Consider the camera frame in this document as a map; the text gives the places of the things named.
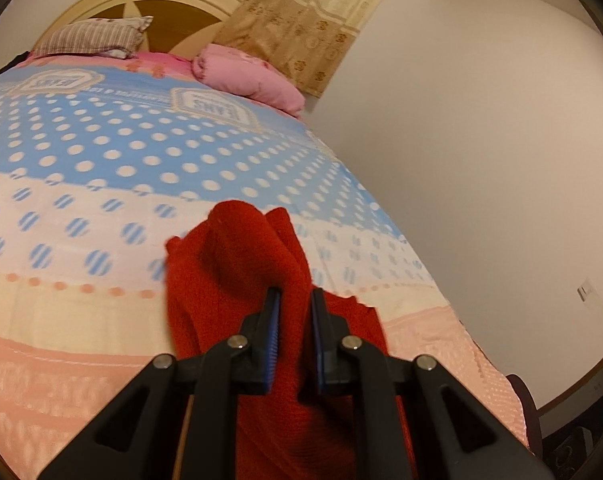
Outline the pink folded blanket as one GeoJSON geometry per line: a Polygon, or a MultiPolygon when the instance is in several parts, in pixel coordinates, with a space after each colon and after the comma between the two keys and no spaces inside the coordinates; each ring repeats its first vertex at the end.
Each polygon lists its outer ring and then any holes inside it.
{"type": "Polygon", "coordinates": [[[207,44],[192,61],[194,77],[206,86],[266,104],[298,117],[305,98],[291,81],[267,61],[245,52],[207,44]]]}

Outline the red knit sweater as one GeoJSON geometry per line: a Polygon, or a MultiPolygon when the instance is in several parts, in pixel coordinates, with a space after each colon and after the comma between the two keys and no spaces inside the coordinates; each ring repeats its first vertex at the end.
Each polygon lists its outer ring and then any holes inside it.
{"type": "Polygon", "coordinates": [[[323,292],[286,210],[228,200],[166,245],[180,358],[200,356],[186,479],[409,479],[374,309],[323,292]]]}

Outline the cream wooden headboard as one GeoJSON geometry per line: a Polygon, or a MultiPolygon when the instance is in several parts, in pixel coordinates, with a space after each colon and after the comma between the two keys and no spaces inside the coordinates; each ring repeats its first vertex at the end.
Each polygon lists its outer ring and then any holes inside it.
{"type": "Polygon", "coordinates": [[[243,0],[78,0],[40,36],[44,41],[59,28],[87,18],[142,18],[151,15],[143,32],[141,52],[195,58],[210,44],[243,0]]]}

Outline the polka dot bed sheet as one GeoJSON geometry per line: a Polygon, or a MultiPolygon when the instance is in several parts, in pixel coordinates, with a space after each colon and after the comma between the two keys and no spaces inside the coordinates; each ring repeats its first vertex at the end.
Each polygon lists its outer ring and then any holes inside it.
{"type": "Polygon", "coordinates": [[[521,402],[402,232],[303,122],[166,54],[52,56],[0,76],[0,455],[44,466],[172,348],[164,245],[221,200],[284,207],[312,281],[379,312],[516,437],[521,402]]]}

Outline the beige patterned curtain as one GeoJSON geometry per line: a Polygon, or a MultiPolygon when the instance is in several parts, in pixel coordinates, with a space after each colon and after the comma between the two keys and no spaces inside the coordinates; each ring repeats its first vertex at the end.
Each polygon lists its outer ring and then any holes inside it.
{"type": "Polygon", "coordinates": [[[382,0],[242,0],[214,39],[318,98],[382,0]]]}

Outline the white wall socket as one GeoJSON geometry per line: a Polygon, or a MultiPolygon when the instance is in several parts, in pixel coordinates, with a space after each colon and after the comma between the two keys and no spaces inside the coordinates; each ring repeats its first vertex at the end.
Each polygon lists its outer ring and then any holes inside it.
{"type": "Polygon", "coordinates": [[[586,302],[588,298],[595,293],[595,288],[589,278],[586,278],[577,288],[577,294],[582,302],[586,302]]]}

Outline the striped pillow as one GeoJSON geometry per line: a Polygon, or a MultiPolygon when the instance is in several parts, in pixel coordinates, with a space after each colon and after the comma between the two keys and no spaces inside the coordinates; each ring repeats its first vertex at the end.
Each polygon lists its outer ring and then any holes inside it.
{"type": "Polygon", "coordinates": [[[65,25],[38,42],[30,54],[41,58],[50,55],[102,55],[131,58],[152,24],[151,15],[136,18],[88,18],[65,25]]]}

